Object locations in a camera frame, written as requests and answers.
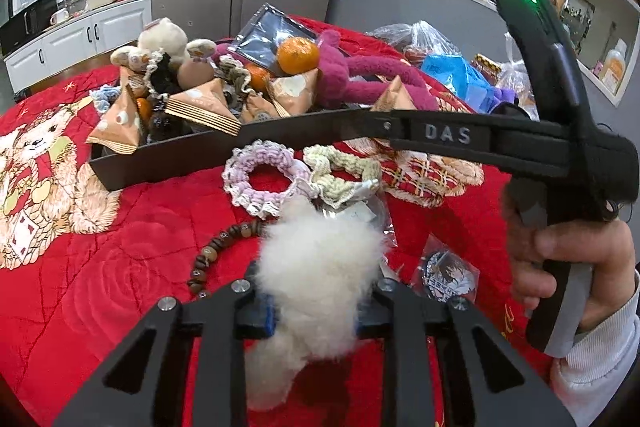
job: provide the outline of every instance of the mug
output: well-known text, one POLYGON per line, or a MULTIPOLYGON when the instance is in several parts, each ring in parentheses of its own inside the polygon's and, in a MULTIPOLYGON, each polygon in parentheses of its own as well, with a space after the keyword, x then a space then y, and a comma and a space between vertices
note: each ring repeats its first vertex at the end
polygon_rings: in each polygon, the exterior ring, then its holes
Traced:
POLYGON ((66 8, 62 8, 51 16, 51 19, 49 19, 49 23, 58 24, 66 21, 67 19, 69 19, 69 12, 66 8))

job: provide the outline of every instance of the red quilt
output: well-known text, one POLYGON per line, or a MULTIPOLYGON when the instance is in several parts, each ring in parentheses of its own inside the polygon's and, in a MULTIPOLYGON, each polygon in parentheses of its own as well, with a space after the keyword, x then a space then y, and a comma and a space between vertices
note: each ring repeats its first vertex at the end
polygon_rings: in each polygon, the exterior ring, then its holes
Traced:
MULTIPOLYGON (((319 30, 325 25, 303 20, 319 30)), ((341 30, 350 54, 398 54, 341 30)), ((165 295, 187 301, 184 284, 209 239, 245 220, 222 190, 221 169, 107 194, 85 165, 86 136, 98 121, 89 89, 111 82, 109 66, 28 98, 0 118, 0 373, 42 427, 49 427, 82 382, 148 309, 165 295)), ((429 79, 440 90, 442 86, 429 79)), ((388 197, 398 248, 394 263, 411 277, 430 233, 481 270, 476 303, 546 377, 550 360, 524 341, 526 320, 509 293, 505 225, 498 198, 508 177, 484 167, 485 181, 438 208, 388 197)), ((257 188, 283 190, 276 171, 254 174, 257 188)), ((244 273, 258 240, 225 251, 208 288, 244 273)), ((193 371, 190 383, 193 383, 193 371)), ((379 424, 379 343, 353 356, 315 363, 286 404, 251 413, 254 426, 379 424)), ((185 425, 190 425, 189 408, 185 425)))

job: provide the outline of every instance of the hand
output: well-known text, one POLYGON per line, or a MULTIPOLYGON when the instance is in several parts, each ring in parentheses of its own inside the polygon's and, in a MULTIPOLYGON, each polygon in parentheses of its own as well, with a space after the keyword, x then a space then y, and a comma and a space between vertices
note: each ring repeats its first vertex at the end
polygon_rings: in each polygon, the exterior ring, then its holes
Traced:
POLYGON ((549 298, 556 291, 556 279, 533 264, 545 259, 594 265, 591 295, 580 331, 593 330, 634 295, 636 251, 631 231, 623 221, 571 221, 543 230, 527 229, 507 190, 502 193, 502 214, 507 222, 511 293, 526 309, 534 310, 541 298, 549 298))

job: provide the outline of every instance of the screw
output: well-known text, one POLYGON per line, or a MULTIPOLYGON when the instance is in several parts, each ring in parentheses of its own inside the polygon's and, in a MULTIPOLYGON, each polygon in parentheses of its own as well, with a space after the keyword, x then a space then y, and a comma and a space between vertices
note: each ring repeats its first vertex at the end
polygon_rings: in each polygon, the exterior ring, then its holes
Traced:
POLYGON ((251 288, 251 283, 247 279, 236 279, 231 283, 231 289, 236 293, 245 293, 251 288))
POLYGON ((175 297, 162 297, 158 301, 158 308, 160 308, 163 312, 168 312, 173 310, 177 303, 178 301, 175 300, 175 297))
POLYGON ((461 297, 460 295, 454 295, 449 299, 449 304, 451 304, 452 308, 458 311, 465 311, 468 307, 466 303, 466 299, 461 297))
POLYGON ((394 281, 393 279, 389 279, 389 277, 378 280, 378 288, 380 288, 383 292, 392 292, 395 287, 396 281, 394 281))

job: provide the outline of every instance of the blue plastic bag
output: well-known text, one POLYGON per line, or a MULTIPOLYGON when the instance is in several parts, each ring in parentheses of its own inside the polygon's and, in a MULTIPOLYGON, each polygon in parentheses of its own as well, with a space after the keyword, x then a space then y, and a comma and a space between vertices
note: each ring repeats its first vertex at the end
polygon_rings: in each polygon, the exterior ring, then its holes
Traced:
POLYGON ((463 57, 427 55, 421 69, 474 111, 489 112, 494 101, 494 89, 463 57))

